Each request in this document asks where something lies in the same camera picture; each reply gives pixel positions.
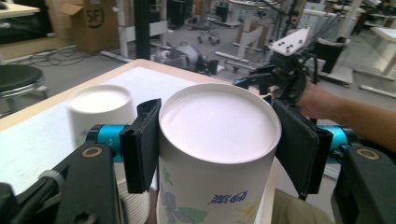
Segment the black stool seat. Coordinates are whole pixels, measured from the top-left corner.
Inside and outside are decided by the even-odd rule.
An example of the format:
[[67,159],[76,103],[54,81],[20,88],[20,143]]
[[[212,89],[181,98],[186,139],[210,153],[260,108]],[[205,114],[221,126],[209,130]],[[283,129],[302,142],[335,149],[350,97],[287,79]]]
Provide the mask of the black stool seat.
[[43,74],[40,69],[21,64],[0,66],[0,91],[12,91],[37,82]]

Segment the table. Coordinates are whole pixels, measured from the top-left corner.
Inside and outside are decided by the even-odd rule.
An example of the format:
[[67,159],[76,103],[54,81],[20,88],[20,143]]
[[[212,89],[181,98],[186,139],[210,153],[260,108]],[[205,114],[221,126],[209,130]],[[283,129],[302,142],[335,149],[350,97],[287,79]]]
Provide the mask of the table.
[[392,29],[396,28],[396,20],[395,20],[396,16],[388,16],[388,15],[383,15],[383,14],[378,14],[378,13],[370,14],[370,16],[382,18],[382,21],[379,24],[366,21],[364,23],[364,25],[369,25],[369,26],[374,26],[374,27],[385,27],[385,25],[387,24],[388,20],[389,19],[393,19],[393,22],[392,22],[390,28],[392,28]]
[[259,38],[262,35],[262,25],[259,25],[255,30],[250,31],[250,24],[253,18],[253,13],[259,10],[259,7],[265,7],[264,3],[260,2],[249,2],[240,0],[228,0],[234,10],[246,11],[246,18],[244,20],[244,29],[242,32],[241,40],[239,43],[238,53],[235,56],[225,54],[222,52],[216,52],[217,55],[227,57],[233,60],[242,61],[247,63],[248,61],[243,61],[245,57],[245,51],[250,43],[253,43],[253,48],[255,49],[258,45]]
[[6,4],[8,9],[0,10],[0,19],[29,16],[29,15],[33,15],[35,12],[40,11],[40,9],[38,9],[37,7],[26,7],[26,6],[10,4],[10,3],[4,3],[4,4]]
[[[65,100],[75,91],[105,83],[125,87],[131,92],[134,105],[138,105],[159,97],[164,103],[174,92],[197,83],[227,82],[160,63],[135,60],[27,107],[1,119],[0,182],[10,183],[19,194],[31,186],[44,170],[51,169],[69,155],[75,148]],[[271,223],[276,167],[277,161],[274,161],[262,201],[265,209],[260,211],[260,217],[265,218],[257,223]],[[155,223],[155,213],[149,218],[154,220],[150,223]]]
[[341,9],[347,11],[346,18],[343,22],[343,25],[341,26],[341,29],[338,32],[338,36],[349,38],[352,32],[351,27],[354,25],[353,21],[355,20],[356,16],[358,15],[358,13],[365,13],[365,10],[360,8],[362,1],[363,0],[353,1],[351,7],[332,5],[332,8],[334,9]]
[[[381,39],[384,39],[388,41],[390,44],[396,44],[396,29],[389,29],[389,28],[382,28],[382,27],[373,27],[371,30]],[[396,52],[393,54],[392,58],[390,59],[389,63],[385,67],[384,71],[380,73],[371,73],[367,72],[364,70],[360,69],[354,69],[355,72],[364,74],[364,75],[369,75],[369,76],[374,76],[374,77],[380,77],[388,81],[394,81],[395,78],[392,77],[393,75],[393,68],[396,64]],[[365,86],[365,85],[360,85],[360,88],[365,90],[365,91],[372,91],[378,94],[386,95],[392,98],[396,98],[396,94],[387,92],[387,91],[382,91],[373,87]]]
[[213,21],[216,24],[224,25],[229,28],[235,28],[241,24],[239,21],[239,14],[240,11],[237,9],[234,9],[233,6],[230,4],[228,6],[217,6],[217,7],[225,7],[227,10],[227,20],[226,21]]

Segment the floor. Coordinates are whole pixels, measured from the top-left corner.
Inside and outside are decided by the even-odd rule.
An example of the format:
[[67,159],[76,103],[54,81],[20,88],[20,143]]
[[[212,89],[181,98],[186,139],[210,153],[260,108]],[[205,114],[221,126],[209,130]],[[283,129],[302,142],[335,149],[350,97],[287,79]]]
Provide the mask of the floor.
[[[197,36],[200,34],[200,31],[189,30],[187,27],[168,33],[167,42],[173,47],[180,44],[193,45],[209,59],[218,59],[219,64],[224,66],[224,69],[215,76],[216,78],[233,81],[237,78],[246,76],[248,74],[247,69],[239,69],[237,73],[235,73],[230,65],[225,65],[227,61],[226,59],[220,58],[215,54],[216,51],[221,51],[236,55],[238,47],[234,46],[233,42],[237,37],[238,27],[229,28],[215,24],[214,28],[221,37],[219,45],[216,45],[215,47],[205,40],[204,43],[199,44]],[[375,48],[371,45],[373,44],[374,38],[375,37],[369,30],[363,31],[359,35],[353,35],[351,37],[351,44],[340,55],[334,70],[338,69],[340,66],[361,68],[365,70],[373,68],[383,69],[388,59],[382,55],[382,49],[374,50]],[[253,64],[257,65],[265,62],[267,56],[261,52],[249,50],[246,54],[246,58],[248,58]],[[75,47],[60,49],[51,53],[36,54],[29,58],[18,59],[14,63],[31,64],[42,69],[46,79],[45,85],[49,87],[49,96],[56,95],[78,85],[79,83],[87,81],[93,77],[97,77],[124,64],[115,58],[108,58],[101,55],[87,55],[76,50]],[[321,80],[319,82],[319,86],[336,95],[341,95],[348,99],[396,111],[396,99],[359,89],[359,85],[368,85],[384,91],[396,93],[396,82],[386,81],[377,77],[368,77],[356,73],[353,74],[353,80],[353,84],[348,88],[325,80]],[[42,95],[36,93],[22,97],[22,101],[26,106],[35,104],[40,100],[42,100]],[[0,102],[0,113],[6,110],[7,104],[5,104],[5,102]],[[331,124],[328,120],[320,120],[319,123]],[[308,196],[308,201],[310,203],[323,209],[331,216],[332,209],[330,205],[330,197],[333,186],[333,179],[324,178],[319,195]],[[279,171],[277,187],[290,194],[296,195],[292,184],[282,169]]]

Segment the human hand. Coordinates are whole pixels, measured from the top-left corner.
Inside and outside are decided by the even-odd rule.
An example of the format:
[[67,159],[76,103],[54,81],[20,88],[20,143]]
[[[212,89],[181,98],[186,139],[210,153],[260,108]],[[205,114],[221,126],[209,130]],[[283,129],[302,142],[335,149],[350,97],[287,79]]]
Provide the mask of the human hand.
[[317,85],[307,83],[297,105],[301,108],[301,113],[306,117],[311,119],[331,119],[338,102],[338,96],[323,90]]

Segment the cardboard box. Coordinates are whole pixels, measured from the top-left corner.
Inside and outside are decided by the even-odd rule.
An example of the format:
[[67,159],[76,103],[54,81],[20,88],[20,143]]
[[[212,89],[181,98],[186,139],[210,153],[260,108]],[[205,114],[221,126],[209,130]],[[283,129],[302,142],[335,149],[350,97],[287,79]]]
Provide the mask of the cardboard box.
[[120,47],[115,0],[69,0],[61,12],[70,16],[77,48],[89,54]]
[[[201,16],[201,11],[202,11],[202,0],[193,0],[192,4],[195,5],[194,10],[192,11],[192,15],[195,16]],[[211,0],[206,0],[206,11],[205,14],[210,11],[210,4]]]

